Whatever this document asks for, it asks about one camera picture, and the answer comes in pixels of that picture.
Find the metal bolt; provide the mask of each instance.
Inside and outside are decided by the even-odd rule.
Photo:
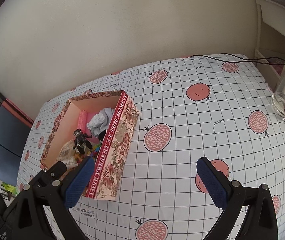
[[[52,182],[52,185],[53,185],[54,187],[59,186],[59,185],[60,185],[60,180],[54,180],[54,181]]]
[[[23,187],[24,190],[29,190],[30,189],[30,185],[29,184],[26,184],[24,187]]]
[[[267,185],[267,184],[261,184],[261,187],[262,187],[263,189],[268,189],[268,185]]]
[[[239,187],[239,186],[240,186],[240,182],[237,181],[237,180],[233,180],[233,181],[231,182],[231,184],[232,184],[234,187]]]

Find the dark blue panel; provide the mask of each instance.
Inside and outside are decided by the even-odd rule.
[[[21,158],[0,146],[0,180],[15,186]]]
[[[0,108],[0,144],[22,156],[30,128],[3,106]]]

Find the open cardboard box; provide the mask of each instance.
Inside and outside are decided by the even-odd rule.
[[[81,95],[68,99],[57,116],[41,157],[49,169],[57,162],[63,145],[74,139],[79,114],[97,113],[111,107],[115,113],[104,137],[95,163],[95,172],[83,195],[94,199],[115,200],[130,141],[137,124],[139,111],[124,91],[109,91]]]

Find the white wall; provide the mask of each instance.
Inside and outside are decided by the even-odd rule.
[[[48,99],[143,63],[253,56],[255,0],[6,0],[0,91],[31,118]]]

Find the black action figure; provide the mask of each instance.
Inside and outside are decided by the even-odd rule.
[[[89,136],[86,133],[82,133],[81,129],[77,129],[74,131],[74,136],[76,139],[74,140],[75,146],[73,147],[73,150],[77,147],[77,150],[79,151],[80,154],[85,153],[85,147],[86,145],[89,150],[93,148],[91,143],[86,139],[86,138],[91,138],[91,135]]]

